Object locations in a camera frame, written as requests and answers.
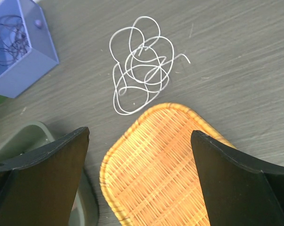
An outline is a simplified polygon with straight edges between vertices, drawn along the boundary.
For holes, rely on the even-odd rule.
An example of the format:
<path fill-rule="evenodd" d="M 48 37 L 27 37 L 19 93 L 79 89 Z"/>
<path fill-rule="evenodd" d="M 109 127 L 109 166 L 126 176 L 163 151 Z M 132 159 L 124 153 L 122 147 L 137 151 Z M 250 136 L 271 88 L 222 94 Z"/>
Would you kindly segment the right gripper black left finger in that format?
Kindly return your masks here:
<path fill-rule="evenodd" d="M 66 226 L 89 145 L 80 127 L 0 161 L 0 226 Z"/>

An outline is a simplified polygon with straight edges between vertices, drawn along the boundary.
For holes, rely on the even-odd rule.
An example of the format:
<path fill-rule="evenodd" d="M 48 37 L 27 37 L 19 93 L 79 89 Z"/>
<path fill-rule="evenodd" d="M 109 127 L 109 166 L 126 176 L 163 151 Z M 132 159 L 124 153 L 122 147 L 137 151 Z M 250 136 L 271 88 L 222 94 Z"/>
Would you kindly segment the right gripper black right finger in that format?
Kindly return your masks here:
<path fill-rule="evenodd" d="M 191 146 L 212 226 L 284 226 L 284 167 L 195 130 Z"/>

